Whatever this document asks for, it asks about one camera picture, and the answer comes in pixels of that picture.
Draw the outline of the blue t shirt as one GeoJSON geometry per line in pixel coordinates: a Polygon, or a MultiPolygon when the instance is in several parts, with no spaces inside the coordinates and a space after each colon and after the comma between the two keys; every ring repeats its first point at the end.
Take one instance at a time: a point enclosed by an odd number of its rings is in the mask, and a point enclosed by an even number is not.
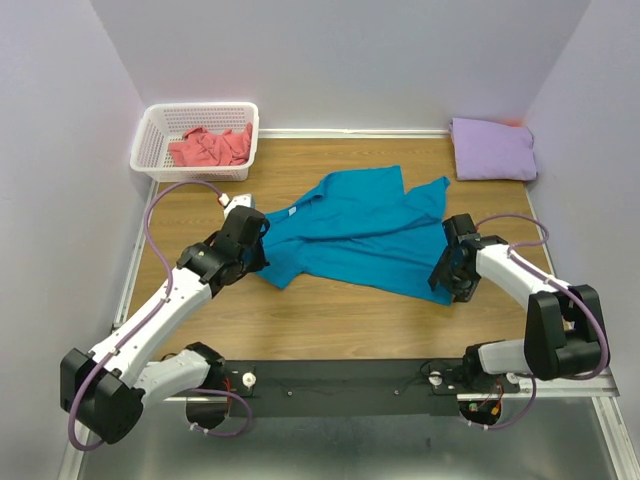
{"type": "Polygon", "coordinates": [[[441,176],[406,189],[398,166],[330,173],[268,214],[259,275],[279,289],[308,274],[448,306],[450,294],[428,280],[447,245],[449,185],[441,176]]]}

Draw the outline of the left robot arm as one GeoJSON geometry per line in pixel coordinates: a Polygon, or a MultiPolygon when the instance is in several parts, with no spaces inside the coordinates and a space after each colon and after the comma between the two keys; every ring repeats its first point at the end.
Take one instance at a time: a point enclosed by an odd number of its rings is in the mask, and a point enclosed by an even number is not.
{"type": "Polygon", "coordinates": [[[205,345],[190,345],[166,361],[151,358],[224,287],[267,266],[262,239],[268,229],[263,213],[243,205],[231,208],[222,228],[187,247],[159,290],[122,327],[88,352],[72,349],[64,356],[60,405],[76,449],[88,448],[77,437],[77,425],[100,443],[114,444],[147,408],[185,391],[209,395],[223,384],[224,360],[205,345]]]}

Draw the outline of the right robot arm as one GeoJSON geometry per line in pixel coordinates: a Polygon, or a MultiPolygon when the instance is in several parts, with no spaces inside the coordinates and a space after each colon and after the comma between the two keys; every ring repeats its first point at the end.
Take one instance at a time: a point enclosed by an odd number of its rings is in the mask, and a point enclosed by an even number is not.
{"type": "Polygon", "coordinates": [[[535,380],[588,380],[610,362],[610,348],[597,291],[572,285],[544,272],[522,257],[514,244],[498,235],[483,236],[470,215],[443,221],[446,238],[429,278],[454,303],[468,302],[479,283],[488,280],[523,309],[524,336],[468,347],[460,379],[480,392],[496,377],[516,374],[535,380]]]}

